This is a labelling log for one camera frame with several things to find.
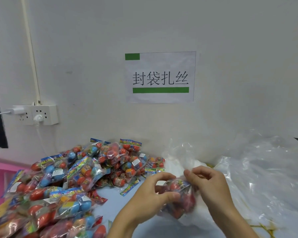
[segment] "pink plastic chair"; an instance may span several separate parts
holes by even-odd
[[[28,169],[28,167],[0,163],[0,204],[4,203],[4,198],[1,198],[5,189],[4,176],[7,175],[8,182],[10,182],[14,174],[20,169]]]

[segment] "pile of toy packages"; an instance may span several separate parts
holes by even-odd
[[[0,217],[0,238],[106,237],[108,225],[94,209],[107,199],[97,189],[112,186],[125,196],[140,182],[139,176],[164,171],[165,160],[149,157],[141,147],[133,140],[109,143],[92,138],[88,144],[41,159],[30,170],[18,171],[4,194],[12,200]],[[182,203],[164,207],[172,216],[178,218],[194,206],[186,181],[167,181],[160,193],[166,191],[183,195]]]

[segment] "green stripe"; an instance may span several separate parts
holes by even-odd
[[[140,60],[140,53],[125,53],[125,60]]]
[[[189,87],[175,88],[132,88],[134,94],[156,94],[156,93],[188,93]]]

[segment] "electrical outlet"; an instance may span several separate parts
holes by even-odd
[[[31,111],[31,105],[14,105],[13,107],[14,108],[16,108],[16,107],[24,108],[25,114],[16,115],[16,118],[20,121],[20,123],[22,125],[34,125],[32,111]]]
[[[56,105],[31,106],[32,119],[38,114],[43,116],[43,125],[53,125],[58,123]]]

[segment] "table surface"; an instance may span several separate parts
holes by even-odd
[[[124,205],[131,199],[140,185],[143,183],[144,178],[141,177],[141,182],[135,188],[133,188],[126,196],[121,196],[117,188],[105,187],[98,190],[98,194],[108,201],[99,206],[95,210],[95,215],[103,215],[103,220],[114,221],[115,216],[124,207]],[[294,221],[293,218],[288,218],[287,223],[293,223],[291,225],[292,230],[295,230],[294,226],[298,228],[298,221]],[[288,233],[284,232],[286,228],[277,229],[274,231],[276,238],[288,238]],[[271,236],[263,228],[255,228],[256,232],[261,235],[261,238],[271,238]],[[133,236],[133,238],[183,238],[183,237],[210,237],[210,238],[224,238],[223,233],[218,230],[202,231],[196,226],[183,226],[177,220],[170,220],[164,217],[155,216],[152,219],[140,224]]]

